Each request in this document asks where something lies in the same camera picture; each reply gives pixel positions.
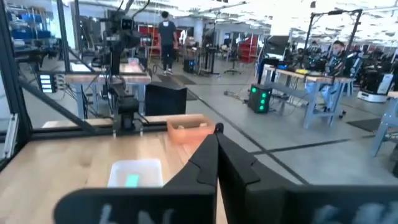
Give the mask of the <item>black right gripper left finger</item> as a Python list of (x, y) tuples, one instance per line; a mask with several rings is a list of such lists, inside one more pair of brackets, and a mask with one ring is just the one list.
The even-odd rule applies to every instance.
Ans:
[(183, 168), (159, 188), (91, 188), (71, 192), (55, 224), (215, 224), (218, 139), (208, 135)]

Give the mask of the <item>teal rectangular block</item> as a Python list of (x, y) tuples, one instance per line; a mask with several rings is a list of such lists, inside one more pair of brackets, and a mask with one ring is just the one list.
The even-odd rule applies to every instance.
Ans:
[(124, 186), (129, 188), (136, 188), (139, 185), (140, 175), (139, 174), (129, 174), (126, 177)]

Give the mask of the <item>person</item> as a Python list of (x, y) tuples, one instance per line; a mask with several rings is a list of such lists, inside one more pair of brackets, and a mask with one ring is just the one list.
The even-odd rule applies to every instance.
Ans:
[[(329, 61), (325, 65), (325, 75), (335, 77), (339, 74), (341, 67), (343, 66), (343, 57), (345, 56), (345, 44), (336, 40), (331, 46), (331, 56)], [(333, 100), (335, 93), (337, 92), (337, 84), (322, 84), (320, 85), (319, 91), (325, 102), (323, 107), (324, 112), (329, 112), (333, 106)]]
[(159, 45), (164, 75), (172, 74), (175, 48), (177, 47), (177, 29), (169, 19), (169, 12), (162, 11), (162, 22), (158, 25)]

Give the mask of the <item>wood-top metal table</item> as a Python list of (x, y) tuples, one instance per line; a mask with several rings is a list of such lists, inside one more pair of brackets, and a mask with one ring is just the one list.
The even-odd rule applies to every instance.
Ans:
[[(86, 119), (85, 106), (83, 103), (83, 87), (92, 86), (93, 106), (95, 109), (97, 109), (99, 105), (98, 88), (105, 84), (105, 72), (101, 72), (99, 68), (94, 68), (96, 72), (99, 72), (99, 75), (97, 75), (95, 73), (88, 73), (83, 69), (82, 65), (72, 64), (72, 66), (73, 68), (78, 68), (78, 71), (76, 73), (67, 73), (65, 75), (65, 83), (74, 87), (76, 91), (78, 117), (80, 119)], [(142, 65), (130, 65), (122, 63), (119, 69), (122, 77), (126, 81), (126, 86), (136, 89), (136, 96), (139, 100), (139, 112), (144, 114), (146, 85), (152, 81), (151, 76), (144, 71)]]
[[(273, 90), (281, 92), (282, 95), (278, 95), (277, 98), (282, 101), (280, 113), (284, 112), (285, 104), (288, 102), (290, 96), (299, 98), (308, 103), (308, 106), (302, 105), (306, 109), (305, 116), (303, 119), (303, 127), (308, 129), (315, 118), (326, 118), (327, 124), (332, 126), (335, 119), (340, 115), (339, 103), (341, 100), (343, 88), (346, 84), (353, 81), (352, 78), (346, 77), (325, 77), (325, 76), (310, 76), (301, 73), (290, 72), (286, 70), (279, 70), (275, 67), (265, 66), (263, 74), (266, 74), (264, 78), (264, 84)], [(296, 89), (290, 87), (291, 78), (298, 78), (299, 80), (314, 83), (314, 88), (309, 93), (305, 90)], [(336, 93), (333, 99), (333, 104), (330, 111), (321, 111), (315, 108), (317, 103), (318, 93), (320, 92), (321, 85), (332, 85), (336, 84)]]

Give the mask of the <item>orange plastic bin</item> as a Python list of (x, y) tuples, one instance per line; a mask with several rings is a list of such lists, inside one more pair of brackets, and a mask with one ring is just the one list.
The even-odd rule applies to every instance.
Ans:
[[(207, 123), (207, 127), (199, 127), (200, 123)], [(215, 123), (204, 119), (194, 120), (167, 120), (167, 132), (175, 144), (191, 144), (194, 142), (202, 142), (207, 135), (213, 134), (215, 131)]]

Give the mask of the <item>black floor mat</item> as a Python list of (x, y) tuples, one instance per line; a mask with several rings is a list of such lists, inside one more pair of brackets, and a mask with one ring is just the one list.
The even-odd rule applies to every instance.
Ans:
[(381, 123), (381, 118), (348, 121), (348, 124), (367, 132), (376, 132)]
[(157, 77), (164, 83), (176, 85), (196, 85), (194, 81), (184, 75), (157, 75)]

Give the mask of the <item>clear plastic bin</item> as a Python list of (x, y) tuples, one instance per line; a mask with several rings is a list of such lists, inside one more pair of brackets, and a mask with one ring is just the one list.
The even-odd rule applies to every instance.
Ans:
[(129, 174), (139, 174), (140, 187), (162, 187), (162, 167), (158, 159), (122, 160), (112, 165), (108, 187), (125, 187)]

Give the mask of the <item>black cabinet box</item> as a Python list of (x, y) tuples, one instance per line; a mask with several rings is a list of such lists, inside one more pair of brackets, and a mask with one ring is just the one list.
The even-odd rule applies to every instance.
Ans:
[(186, 101), (186, 87), (163, 82), (151, 82), (146, 85), (146, 116), (185, 114)]

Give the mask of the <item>blue storage bins shelf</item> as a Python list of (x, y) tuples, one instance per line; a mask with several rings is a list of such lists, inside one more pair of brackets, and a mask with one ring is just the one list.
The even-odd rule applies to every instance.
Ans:
[(47, 11), (28, 7), (10, 8), (6, 12), (13, 39), (32, 40), (53, 37), (49, 25), (51, 17)]

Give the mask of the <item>black box green lights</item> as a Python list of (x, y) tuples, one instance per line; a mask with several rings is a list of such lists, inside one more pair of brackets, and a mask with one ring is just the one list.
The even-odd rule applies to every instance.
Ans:
[(272, 88), (261, 84), (252, 84), (250, 88), (248, 107), (255, 113), (268, 113)]

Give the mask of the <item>black office chair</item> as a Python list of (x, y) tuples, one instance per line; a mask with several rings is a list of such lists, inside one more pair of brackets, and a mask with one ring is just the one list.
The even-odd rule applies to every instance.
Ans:
[(236, 69), (236, 62), (238, 61), (238, 59), (239, 59), (239, 55), (238, 55), (237, 50), (236, 49), (232, 50), (228, 57), (228, 61), (232, 63), (232, 67), (225, 70), (224, 74), (227, 74), (227, 73), (230, 73), (232, 75), (235, 75), (236, 73), (239, 75), (242, 74), (242, 72), (240, 72), (239, 70)]

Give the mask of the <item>red tool cabinet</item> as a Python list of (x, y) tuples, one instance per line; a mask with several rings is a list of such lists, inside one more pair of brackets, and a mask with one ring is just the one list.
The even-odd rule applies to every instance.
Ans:
[(242, 63), (253, 63), (257, 59), (258, 41), (259, 36), (257, 34), (247, 35), (240, 41), (238, 55)]

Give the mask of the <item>black monitor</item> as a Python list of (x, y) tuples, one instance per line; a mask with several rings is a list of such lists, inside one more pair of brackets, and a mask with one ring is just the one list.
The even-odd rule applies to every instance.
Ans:
[(268, 56), (283, 56), (289, 41), (288, 35), (268, 35), (265, 38), (264, 53)]

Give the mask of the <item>grey metal table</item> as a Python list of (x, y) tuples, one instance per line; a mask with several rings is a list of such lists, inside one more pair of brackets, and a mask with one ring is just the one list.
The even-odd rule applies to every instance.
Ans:
[(387, 110), (384, 112), (384, 115), (381, 119), (378, 130), (373, 139), (373, 144), (371, 146), (370, 154), (373, 157), (377, 156), (389, 128), (398, 128), (398, 91), (390, 91), (388, 93), (388, 97), (391, 99), (388, 103)]

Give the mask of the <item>black overhead stand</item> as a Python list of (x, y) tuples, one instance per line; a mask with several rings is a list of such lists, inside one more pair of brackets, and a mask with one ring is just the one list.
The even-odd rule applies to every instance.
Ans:
[(311, 32), (312, 26), (315, 23), (313, 21), (314, 18), (315, 17), (322, 17), (322, 16), (335, 16), (335, 15), (339, 15), (339, 14), (356, 14), (356, 20), (355, 20), (355, 23), (354, 23), (354, 26), (353, 26), (353, 30), (351, 32), (348, 44), (346, 46), (346, 50), (350, 50), (351, 49), (351, 46), (352, 46), (356, 31), (357, 31), (359, 23), (360, 23), (359, 20), (360, 20), (362, 14), (363, 14), (363, 10), (362, 9), (355, 9), (355, 10), (352, 10), (352, 11), (338, 9), (338, 10), (328, 11), (328, 12), (318, 12), (318, 13), (312, 12), (311, 15), (310, 15), (310, 23), (308, 25), (307, 36), (306, 36), (306, 39), (305, 39), (305, 45), (304, 45), (304, 49), (305, 50), (307, 49), (308, 40), (309, 40), (309, 37), (310, 37), (310, 32)]

